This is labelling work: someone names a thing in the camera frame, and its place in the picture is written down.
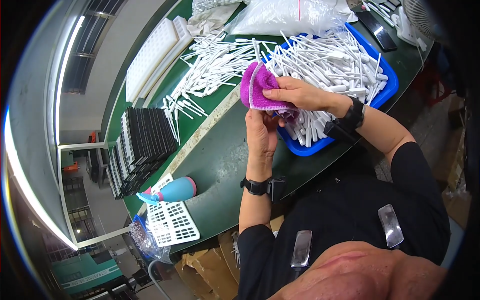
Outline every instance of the pink cloth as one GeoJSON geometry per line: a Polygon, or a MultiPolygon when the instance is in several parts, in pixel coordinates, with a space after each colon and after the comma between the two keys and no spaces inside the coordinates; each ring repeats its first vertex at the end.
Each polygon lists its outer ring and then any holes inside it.
{"type": "Polygon", "coordinates": [[[240,83],[240,99],[248,107],[258,110],[275,111],[287,122],[293,123],[300,112],[295,105],[285,101],[275,101],[265,98],[263,89],[280,88],[276,82],[275,76],[267,70],[264,63],[252,63],[240,83]]]}

